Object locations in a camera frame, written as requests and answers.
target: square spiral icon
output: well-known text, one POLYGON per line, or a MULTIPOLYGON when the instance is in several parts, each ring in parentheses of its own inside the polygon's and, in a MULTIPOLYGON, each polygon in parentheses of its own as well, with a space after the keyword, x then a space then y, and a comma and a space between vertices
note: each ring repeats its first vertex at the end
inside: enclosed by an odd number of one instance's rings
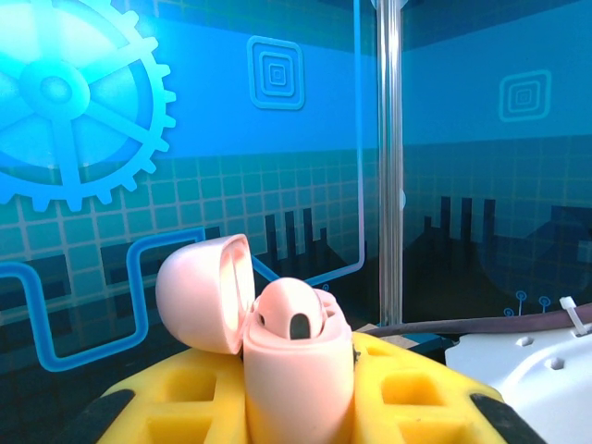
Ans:
POLYGON ((304 105, 302 49, 294 42, 253 36, 247 43, 251 100, 262 109, 304 105))
POLYGON ((499 119, 519 122, 545 118, 550 110, 551 73, 531 71, 504 77, 499 84, 499 119))

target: white plastic part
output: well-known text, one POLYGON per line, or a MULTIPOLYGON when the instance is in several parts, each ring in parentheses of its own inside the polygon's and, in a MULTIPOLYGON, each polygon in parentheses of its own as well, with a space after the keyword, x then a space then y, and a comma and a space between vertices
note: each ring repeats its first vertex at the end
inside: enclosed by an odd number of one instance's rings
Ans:
POLYGON ((447 365, 497 389, 548 444, 590 444, 592 335, 577 330, 467 335, 447 365))
POLYGON ((575 331, 577 331, 578 336, 584 336, 588 334, 588 330, 584 327, 584 324, 580 320, 580 316, 577 315, 575 312, 575 301, 574 298, 568 296, 566 298, 560 298, 559 303, 561 304, 561 308, 567 312, 567 315, 570 316, 572 319, 573 326, 575 327, 575 331))
POLYGON ((251 251, 242 234, 175 251, 156 278, 156 305, 166 329, 206 352, 239 352, 254 299, 251 251))

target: gear teeth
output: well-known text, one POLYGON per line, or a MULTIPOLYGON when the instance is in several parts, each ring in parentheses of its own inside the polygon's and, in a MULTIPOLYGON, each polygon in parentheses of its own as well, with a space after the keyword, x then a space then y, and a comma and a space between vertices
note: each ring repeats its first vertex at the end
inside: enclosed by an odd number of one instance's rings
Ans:
POLYGON ((49 206, 50 199, 45 196, 35 196, 32 198, 33 200, 33 210, 37 213, 45 213, 47 211, 47 207, 49 206))
POLYGON ((168 143, 163 141, 162 139, 159 139, 158 142, 154 144, 154 149, 156 151, 161 151, 163 153, 166 153, 168 151, 168 147, 168 143))
POLYGON ((127 179, 125 182, 123 182, 121 185, 123 185, 123 188, 125 188, 128 191, 136 191, 136 189, 138 188, 138 184, 136 183, 136 181, 132 178, 127 179))
POLYGON ((154 71, 156 71, 158 77, 166 77, 170 74, 170 67, 168 65, 156 65, 154 71))
POLYGON ((102 190, 96 195, 96 198, 103 205, 109 205, 113 202, 113 196, 110 190, 102 190))
POLYGON ((146 162, 146 165, 142 167, 142 169, 146 171, 148 174, 152 174, 156 171, 156 165, 148 161, 146 162))
POLYGON ((123 15, 122 20, 125 20, 126 26, 135 28, 138 24, 138 21, 140 21, 140 16, 138 16, 138 14, 136 14, 134 11, 128 11, 123 15))
POLYGON ((176 125, 177 125, 177 120, 175 120, 171 116, 165 116, 165 118, 163 119, 163 126, 165 128, 175 128, 176 125))
POLYGON ((165 91, 165 103, 170 104, 177 100, 177 95, 172 91, 165 91))

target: black surface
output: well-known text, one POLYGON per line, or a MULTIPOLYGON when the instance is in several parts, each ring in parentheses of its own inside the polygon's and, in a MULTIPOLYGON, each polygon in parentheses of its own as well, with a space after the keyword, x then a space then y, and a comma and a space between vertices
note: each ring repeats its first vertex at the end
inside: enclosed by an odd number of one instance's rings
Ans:
POLYGON ((133 391, 125 389, 99 398, 57 436, 54 444, 95 444, 134 396, 133 391))
POLYGON ((480 394, 471 395, 471 400, 508 444, 546 444, 508 404, 480 394))

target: gear graphic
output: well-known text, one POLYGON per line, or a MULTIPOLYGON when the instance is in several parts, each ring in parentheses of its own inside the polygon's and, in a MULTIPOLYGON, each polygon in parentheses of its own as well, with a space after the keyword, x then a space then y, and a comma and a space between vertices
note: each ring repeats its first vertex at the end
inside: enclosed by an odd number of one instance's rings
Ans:
MULTIPOLYGON (((5 78, 17 85, 15 97, 0 104, 0 135, 31 116, 43 119, 44 124, 51 129, 49 134, 53 143, 55 166, 44 164, 38 167, 58 169, 61 180, 60 183, 42 183, 16 177, 10 171, 0 171, 0 204, 7 204, 14 195, 21 195, 32 199, 33 209, 37 212, 45 211, 52 200, 66 201, 69 209, 76 212, 81 210, 85 198, 93 196, 102 204, 110 204, 111 192, 118 186, 134 191, 137 188, 134 176, 141 170, 149 174, 155 172, 152 156, 156 151, 168 150, 162 134, 165 128, 173 128, 176 124, 175 119, 167 115, 167 104, 174 102, 176 95, 167 91, 163 83, 163 78, 170 73, 170 69, 168 65, 157 64, 153 55, 153 50, 158 46, 157 40, 154 37, 142 37, 136 30, 138 15, 133 11, 121 14, 111 6, 110 0, 59 0, 59 3, 56 0, 30 0, 20 4, 15 4, 14 0, 0 0, 0 18, 7 18, 11 14, 13 19, 24 17, 22 9, 15 12, 16 6, 28 8, 39 54, 34 60, 21 61, 14 56, 14 48, 13 55, 5 51, 0 39, 0 76, 4 74, 5 78), (68 9, 68 4, 76 4, 76 7, 68 9), (66 39, 62 39, 60 44, 59 36, 60 32, 67 32, 64 31, 67 29, 66 19, 76 19, 82 25, 92 27, 94 32, 101 32, 101 37, 107 39, 105 41, 111 42, 110 39, 116 32, 122 43, 113 43, 110 51, 103 51, 89 63, 78 66, 67 61, 70 55, 68 51, 61 52, 66 39), (152 95, 149 125, 140 125, 134 118, 118 113, 113 107, 105 105, 104 101, 94 100, 93 97, 93 85, 109 76, 118 75, 131 64, 141 64, 142 74, 147 78, 145 83, 149 84, 152 95), (88 136, 84 132, 81 137, 80 129, 76 128, 80 119, 106 128, 110 134, 116 134, 120 141, 122 138, 124 142, 135 141, 135 146, 139 148, 128 155, 114 171, 97 179, 84 181, 80 176, 80 167, 88 166, 89 162, 80 158, 77 142, 84 142, 84 137, 88 136)), ((10 38, 11 36, 5 43, 19 44, 16 38, 10 38)), ((70 38, 67 43, 72 45, 72 40, 77 39, 70 38)), ((88 38, 88 42, 83 43, 91 43, 92 40, 88 38)), ((111 94, 116 92, 117 88, 110 88, 111 94)), ((114 145, 111 143, 113 140, 108 139, 107 137, 99 141, 104 144, 100 145, 101 150, 105 148, 107 152, 110 150, 113 153, 120 148, 120 144, 111 146, 114 145)), ((29 156, 43 154, 35 153, 34 149, 29 151, 29 156)), ((94 155, 92 163, 102 160, 97 158, 96 149, 88 151, 92 152, 88 155, 94 155)), ((0 154, 13 158, 15 153, 19 153, 17 143, 5 142, 3 145, 0 141, 0 154), (8 146, 12 152, 6 154, 5 149, 3 153, 3 146, 8 146)), ((30 163, 29 159, 25 161, 25 165, 30 163)))

